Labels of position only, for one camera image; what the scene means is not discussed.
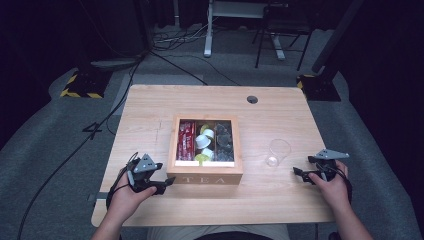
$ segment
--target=table leg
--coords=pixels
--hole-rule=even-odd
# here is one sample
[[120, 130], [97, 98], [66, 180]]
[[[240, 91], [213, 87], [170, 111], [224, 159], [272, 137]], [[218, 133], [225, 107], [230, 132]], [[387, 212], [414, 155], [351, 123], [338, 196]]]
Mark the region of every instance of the table leg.
[[277, 53], [278, 60], [285, 60], [286, 56], [281, 48], [280, 40], [278, 39], [278, 35], [271, 36], [272, 43], [274, 44], [275, 52]]
[[213, 16], [213, 0], [209, 0], [208, 9], [208, 31], [206, 33], [205, 51], [203, 55], [210, 57], [212, 55], [212, 16]]

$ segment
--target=clear glass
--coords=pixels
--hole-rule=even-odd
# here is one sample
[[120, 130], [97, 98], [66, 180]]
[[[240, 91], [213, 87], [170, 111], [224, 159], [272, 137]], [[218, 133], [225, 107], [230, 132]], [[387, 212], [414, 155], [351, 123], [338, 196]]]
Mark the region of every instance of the clear glass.
[[278, 167], [280, 163], [291, 153], [290, 144], [283, 139], [274, 139], [269, 144], [268, 154], [265, 158], [270, 167]]

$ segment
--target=gray carpet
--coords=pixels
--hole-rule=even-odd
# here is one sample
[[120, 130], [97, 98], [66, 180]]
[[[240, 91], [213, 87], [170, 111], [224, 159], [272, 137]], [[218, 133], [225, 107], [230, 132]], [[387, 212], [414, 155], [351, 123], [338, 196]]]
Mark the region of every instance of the gray carpet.
[[[257, 44], [251, 44], [253, 35], [254, 32], [246, 30], [216, 32], [212, 57], [208, 59], [202, 56], [202, 38], [172, 51], [156, 53], [201, 76], [209, 85], [294, 87], [296, 76], [311, 73], [310, 68], [331, 32], [314, 33], [299, 72], [295, 68], [300, 53], [288, 52], [287, 60], [279, 61], [272, 50], [263, 51], [260, 66], [255, 69]], [[17, 237], [25, 209], [38, 188], [88, 137], [89, 133], [82, 129], [99, 123], [110, 113], [122, 95], [120, 89], [129, 79], [128, 69], [114, 72], [103, 99], [61, 98], [60, 92], [73, 71], [64, 73], [51, 85], [52, 101], [34, 114], [1, 150], [1, 240]], [[199, 84], [193, 79], [150, 55], [140, 64], [134, 81]], [[337, 75], [334, 83], [341, 102], [309, 102], [309, 106], [327, 148], [348, 152], [351, 156], [344, 162], [349, 166], [355, 211], [375, 239], [422, 239], [409, 196], [349, 103], [343, 76]], [[93, 203], [88, 202], [87, 197], [100, 187], [113, 145], [112, 133], [116, 132], [119, 120], [119, 114], [111, 116], [107, 121], [109, 130], [104, 124], [100, 128], [102, 132], [88, 140], [54, 175], [31, 208], [22, 239], [88, 239], [91, 236], [95, 230], [90, 222]], [[320, 224], [319, 239], [327, 239], [332, 231], [336, 231], [334, 223]], [[145, 233], [144, 228], [124, 228], [122, 236], [123, 239], [145, 239]], [[314, 224], [289, 224], [289, 233], [294, 240], [314, 239]]]

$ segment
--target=office chair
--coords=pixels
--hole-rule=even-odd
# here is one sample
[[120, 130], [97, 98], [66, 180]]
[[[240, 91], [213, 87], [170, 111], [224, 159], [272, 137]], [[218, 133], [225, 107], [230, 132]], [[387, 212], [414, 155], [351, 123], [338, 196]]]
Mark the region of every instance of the office chair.
[[294, 37], [294, 40], [291, 42], [289, 47], [292, 47], [296, 40], [301, 36], [308, 36], [306, 39], [305, 46], [303, 50], [292, 50], [284, 49], [284, 51], [299, 51], [302, 52], [300, 57], [299, 64], [297, 66], [297, 71], [299, 71], [300, 66], [305, 56], [306, 49], [308, 48], [309, 40], [313, 32], [313, 28], [310, 24], [309, 19], [307, 18], [305, 12], [303, 11], [303, 5], [298, 0], [281, 0], [281, 1], [268, 1], [268, 5], [264, 7], [263, 18], [261, 25], [256, 31], [255, 37], [252, 44], [255, 43], [258, 34], [261, 34], [258, 55], [256, 57], [255, 68], [258, 68], [259, 57], [262, 50], [262, 42], [264, 35], [269, 36], [291, 36]]

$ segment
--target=wooden box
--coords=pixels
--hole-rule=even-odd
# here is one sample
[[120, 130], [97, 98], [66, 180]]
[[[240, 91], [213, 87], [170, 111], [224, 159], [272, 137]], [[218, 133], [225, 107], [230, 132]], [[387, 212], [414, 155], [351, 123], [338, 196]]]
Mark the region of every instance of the wooden box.
[[[208, 140], [196, 141], [205, 140], [200, 135], [206, 134]], [[168, 177], [176, 177], [176, 184], [238, 185], [243, 175], [243, 163], [237, 118], [175, 116], [166, 172]]]

